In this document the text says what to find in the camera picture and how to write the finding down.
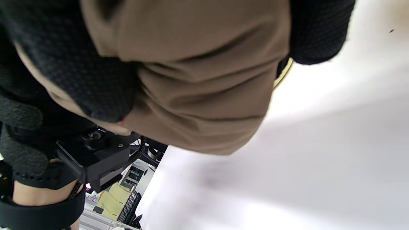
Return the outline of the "person's right hand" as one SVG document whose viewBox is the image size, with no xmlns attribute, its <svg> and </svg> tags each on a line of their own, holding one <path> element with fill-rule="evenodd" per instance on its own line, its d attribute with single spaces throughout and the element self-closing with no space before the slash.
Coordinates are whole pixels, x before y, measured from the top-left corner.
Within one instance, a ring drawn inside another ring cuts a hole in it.
<svg viewBox="0 0 409 230">
<path fill-rule="evenodd" d="M 291 0 L 289 54 L 277 67 L 279 76 L 290 59 L 303 65 L 328 61 L 341 50 L 354 0 Z M 117 121 L 130 111 L 130 96 L 141 89 L 132 65 L 118 58 L 100 57 L 91 44 L 77 0 L 1 1 L 1 95 L 17 99 L 1 122 L 42 122 L 45 112 L 23 102 L 56 106 L 35 83 L 12 45 L 22 41 L 24 51 L 49 79 L 73 93 L 75 102 L 97 103 L 97 118 Z"/>
</svg>

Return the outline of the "person's left hand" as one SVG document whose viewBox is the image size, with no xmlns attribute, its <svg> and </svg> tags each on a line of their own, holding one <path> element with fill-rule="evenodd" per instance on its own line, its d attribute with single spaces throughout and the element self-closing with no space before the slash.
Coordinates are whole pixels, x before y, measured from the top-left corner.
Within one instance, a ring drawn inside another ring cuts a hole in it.
<svg viewBox="0 0 409 230">
<path fill-rule="evenodd" d="M 26 68 L 1 27 L 1 154 L 24 177 L 45 174 L 56 141 L 94 127 L 51 99 Z"/>
</svg>

